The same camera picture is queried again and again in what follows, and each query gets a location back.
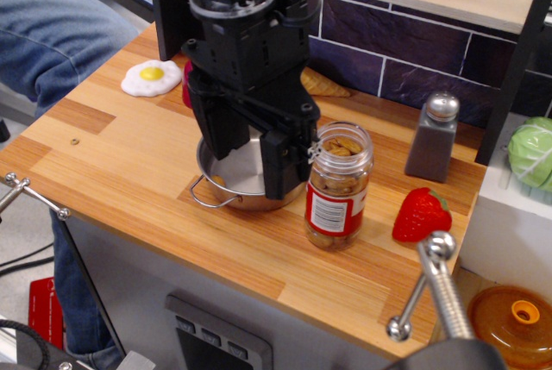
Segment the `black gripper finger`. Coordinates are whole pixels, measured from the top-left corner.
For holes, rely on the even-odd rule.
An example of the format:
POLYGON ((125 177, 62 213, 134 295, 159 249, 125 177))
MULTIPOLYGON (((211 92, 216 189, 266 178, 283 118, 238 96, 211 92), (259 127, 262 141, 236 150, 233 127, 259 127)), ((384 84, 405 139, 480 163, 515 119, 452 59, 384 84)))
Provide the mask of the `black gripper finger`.
POLYGON ((230 105, 222 87, 207 73, 194 68, 188 75, 187 87, 204 141, 216 159, 226 158, 250 140, 248 124, 230 105))
POLYGON ((271 130, 260 137, 263 179, 266 197, 282 200, 305 182, 311 172, 307 147, 297 138, 271 130))

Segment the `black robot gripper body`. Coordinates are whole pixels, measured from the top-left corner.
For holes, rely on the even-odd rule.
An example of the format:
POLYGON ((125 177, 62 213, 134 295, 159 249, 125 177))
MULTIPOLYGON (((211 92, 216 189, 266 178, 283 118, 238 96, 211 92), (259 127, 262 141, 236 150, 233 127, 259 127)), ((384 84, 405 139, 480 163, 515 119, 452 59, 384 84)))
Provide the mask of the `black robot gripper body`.
POLYGON ((184 52, 207 73, 230 105, 262 134, 278 130, 309 147, 320 116, 300 75, 309 59, 308 0, 190 0, 204 37, 184 52))

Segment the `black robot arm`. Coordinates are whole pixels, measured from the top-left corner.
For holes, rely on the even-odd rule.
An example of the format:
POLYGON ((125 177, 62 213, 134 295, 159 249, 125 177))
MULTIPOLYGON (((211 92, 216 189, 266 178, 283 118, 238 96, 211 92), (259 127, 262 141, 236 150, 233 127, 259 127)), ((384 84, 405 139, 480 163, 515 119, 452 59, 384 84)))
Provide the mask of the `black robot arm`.
POLYGON ((218 159, 260 133, 265 194, 282 199, 310 175, 309 150, 320 116, 301 75, 310 26, 321 4, 309 0, 189 0, 203 27, 183 52, 191 107, 218 159))

